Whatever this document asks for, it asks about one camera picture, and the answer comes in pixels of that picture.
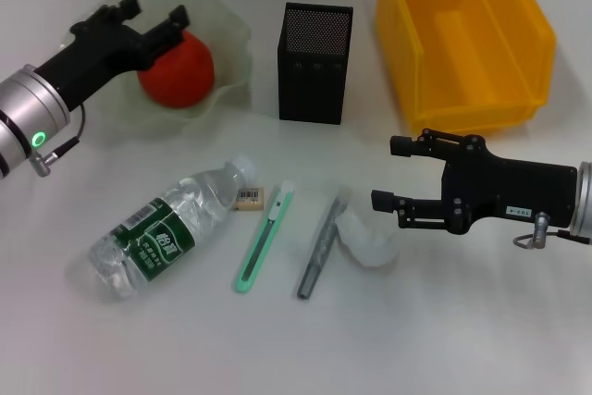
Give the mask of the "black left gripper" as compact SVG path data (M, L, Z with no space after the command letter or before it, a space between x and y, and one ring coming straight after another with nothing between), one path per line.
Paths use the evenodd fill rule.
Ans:
M156 56L184 41L183 30L190 20L186 7L179 5L146 33L122 24L141 12L138 0L100 6L94 12L95 24L89 29L82 22L72 26L74 42L34 72L54 88L67 106L78 106L114 77L150 68Z

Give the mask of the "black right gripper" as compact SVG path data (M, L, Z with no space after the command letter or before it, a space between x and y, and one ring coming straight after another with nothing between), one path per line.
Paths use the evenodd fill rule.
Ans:
M488 217L533 223L549 216L553 227L570 225L575 210L577 169L502 158L492 154L485 139L424 129L414 140L392 136L390 153L445 161L441 201L398 196L372 190L372 207L397 216L399 228L446 229L465 234Z

